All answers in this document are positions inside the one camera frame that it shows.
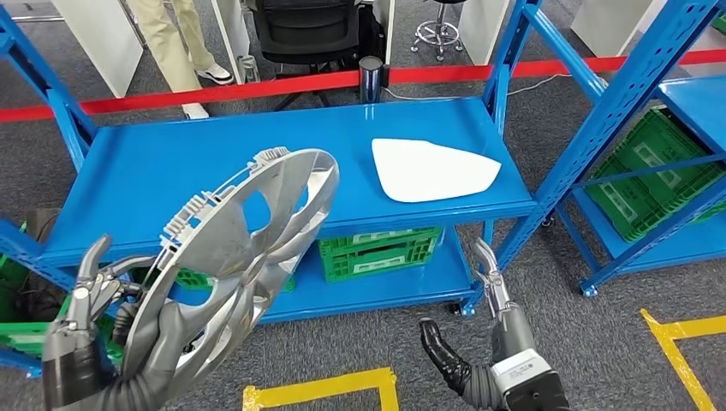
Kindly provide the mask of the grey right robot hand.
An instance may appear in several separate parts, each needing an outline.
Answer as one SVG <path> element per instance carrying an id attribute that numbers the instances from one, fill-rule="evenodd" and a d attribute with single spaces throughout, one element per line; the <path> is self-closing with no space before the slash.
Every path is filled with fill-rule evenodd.
<path id="1" fill-rule="evenodd" d="M 463 360 L 443 339 L 433 319 L 419 321 L 420 341 L 444 382 L 465 402 L 493 408 L 517 385 L 532 380 L 539 360 L 533 334 L 521 307 L 509 296 L 497 259 L 489 244 L 478 239 L 473 253 L 480 268 L 476 276 L 483 284 L 485 300 L 494 327 L 489 366 L 473 366 Z"/>

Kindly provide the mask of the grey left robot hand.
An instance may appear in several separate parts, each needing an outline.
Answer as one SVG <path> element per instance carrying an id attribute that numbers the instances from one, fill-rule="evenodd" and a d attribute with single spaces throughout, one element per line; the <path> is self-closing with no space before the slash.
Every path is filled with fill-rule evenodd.
<path id="1" fill-rule="evenodd" d="M 41 379 L 48 410 L 159 410 L 170 392 L 182 354 L 182 314 L 168 303 L 157 319 L 158 339 L 140 371 L 119 375 L 98 334 L 97 318 L 111 302 L 135 291 L 119 276 L 149 258 L 128 257 L 105 267 L 98 259 L 110 246 L 101 235 L 84 253 L 67 312 L 45 334 Z"/>

